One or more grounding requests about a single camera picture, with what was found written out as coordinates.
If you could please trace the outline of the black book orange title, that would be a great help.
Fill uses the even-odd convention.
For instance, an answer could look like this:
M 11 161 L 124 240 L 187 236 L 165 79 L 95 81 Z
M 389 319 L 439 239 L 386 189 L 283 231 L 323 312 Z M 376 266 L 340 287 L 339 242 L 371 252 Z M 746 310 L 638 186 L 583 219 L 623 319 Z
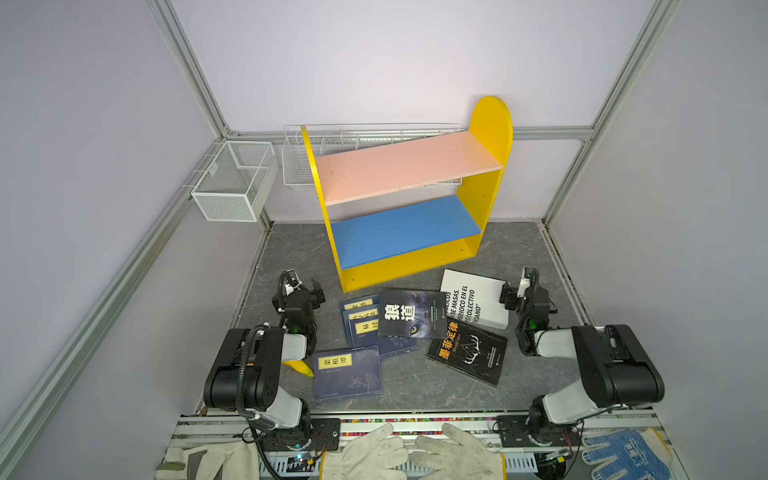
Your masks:
M 475 325 L 450 320 L 444 339 L 433 339 L 427 358 L 496 387 L 508 339 Z

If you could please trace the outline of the dark wolf cover book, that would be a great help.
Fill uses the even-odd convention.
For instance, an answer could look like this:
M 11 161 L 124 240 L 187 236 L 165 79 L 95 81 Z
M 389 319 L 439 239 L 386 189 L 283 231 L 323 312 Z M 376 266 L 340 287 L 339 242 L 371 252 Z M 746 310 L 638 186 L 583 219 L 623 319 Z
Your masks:
M 445 292 L 403 288 L 385 288 L 380 292 L 381 337 L 443 339 L 447 331 Z

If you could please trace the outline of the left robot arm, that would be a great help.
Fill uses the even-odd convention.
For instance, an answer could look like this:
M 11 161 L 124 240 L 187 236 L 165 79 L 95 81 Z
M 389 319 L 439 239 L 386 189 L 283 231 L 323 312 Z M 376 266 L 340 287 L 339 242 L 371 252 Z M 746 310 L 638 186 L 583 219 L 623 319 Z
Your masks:
M 325 302 L 321 284 L 306 285 L 295 270 L 283 271 L 272 297 L 276 324 L 227 331 L 203 387 L 208 408 L 235 412 L 257 432 L 311 435 L 307 403 L 280 386 L 281 367 L 309 377 L 306 360 L 317 344 L 315 311 Z

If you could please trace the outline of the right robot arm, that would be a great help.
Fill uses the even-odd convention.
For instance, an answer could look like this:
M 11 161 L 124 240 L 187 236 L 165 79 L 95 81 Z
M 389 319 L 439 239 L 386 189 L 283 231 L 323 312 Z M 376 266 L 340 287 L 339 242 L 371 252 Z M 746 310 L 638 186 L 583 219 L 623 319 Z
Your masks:
M 549 325 L 557 308 L 540 285 L 536 268 L 524 268 L 516 286 L 506 282 L 499 302 L 516 314 L 515 336 L 524 355 L 571 359 L 578 364 L 577 380 L 533 400 L 525 422 L 530 437 L 539 440 L 603 412 L 642 407 L 664 398 L 661 374 L 629 326 Z

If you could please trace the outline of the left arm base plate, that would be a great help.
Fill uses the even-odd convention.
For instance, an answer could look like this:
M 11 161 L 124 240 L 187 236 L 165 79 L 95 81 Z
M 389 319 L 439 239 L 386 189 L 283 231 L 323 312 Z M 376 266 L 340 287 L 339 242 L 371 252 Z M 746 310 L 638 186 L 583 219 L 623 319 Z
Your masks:
M 338 417 L 312 417 L 308 430 L 272 430 L 260 439 L 260 445 L 265 452 L 336 451 L 340 440 L 341 421 Z

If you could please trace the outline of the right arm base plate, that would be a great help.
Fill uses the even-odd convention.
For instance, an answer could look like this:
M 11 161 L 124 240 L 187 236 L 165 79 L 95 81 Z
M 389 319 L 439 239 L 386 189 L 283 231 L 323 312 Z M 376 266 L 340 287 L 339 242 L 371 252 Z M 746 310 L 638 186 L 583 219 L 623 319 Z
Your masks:
M 572 447 L 580 444 L 578 425 L 546 426 L 534 431 L 528 415 L 499 415 L 491 431 L 497 434 L 505 448 L 511 447 Z

